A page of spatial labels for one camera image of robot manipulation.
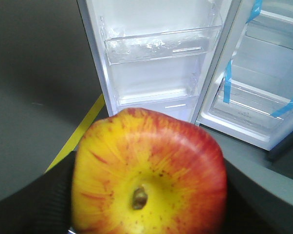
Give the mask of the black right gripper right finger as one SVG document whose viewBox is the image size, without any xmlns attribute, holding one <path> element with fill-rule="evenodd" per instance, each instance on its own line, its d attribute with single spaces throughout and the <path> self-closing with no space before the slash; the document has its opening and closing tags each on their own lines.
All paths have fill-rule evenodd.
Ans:
<svg viewBox="0 0 293 234">
<path fill-rule="evenodd" d="M 293 234 L 293 205 L 225 162 L 228 196 L 223 234 Z"/>
</svg>

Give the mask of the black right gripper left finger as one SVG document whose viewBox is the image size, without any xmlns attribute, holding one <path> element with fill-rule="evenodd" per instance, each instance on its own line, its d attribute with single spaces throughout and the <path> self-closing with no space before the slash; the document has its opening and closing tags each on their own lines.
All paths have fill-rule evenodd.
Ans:
<svg viewBox="0 0 293 234">
<path fill-rule="evenodd" d="M 76 152 L 0 201 L 0 234 L 67 234 Z"/>
</svg>

